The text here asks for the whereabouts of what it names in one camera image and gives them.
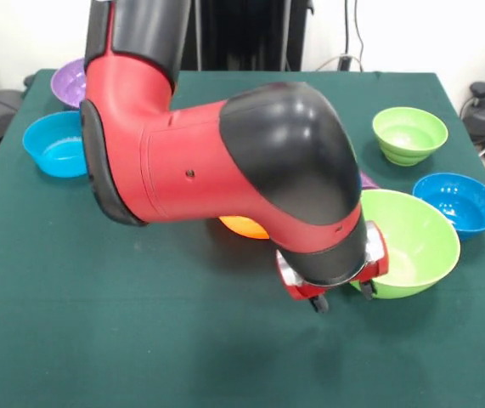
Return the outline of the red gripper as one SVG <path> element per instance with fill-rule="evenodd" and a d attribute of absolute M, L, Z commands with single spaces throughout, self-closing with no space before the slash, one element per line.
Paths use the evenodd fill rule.
<path fill-rule="evenodd" d="M 389 255 L 385 236 L 380 229 L 367 229 L 365 262 L 363 268 L 348 282 L 358 283 L 360 292 L 367 300 L 375 297 L 374 279 L 386 275 L 389 269 Z M 325 293 L 331 286 L 318 286 L 304 280 L 284 260 L 284 286 L 295 300 L 308 300 L 316 313 L 329 311 L 329 303 Z"/>

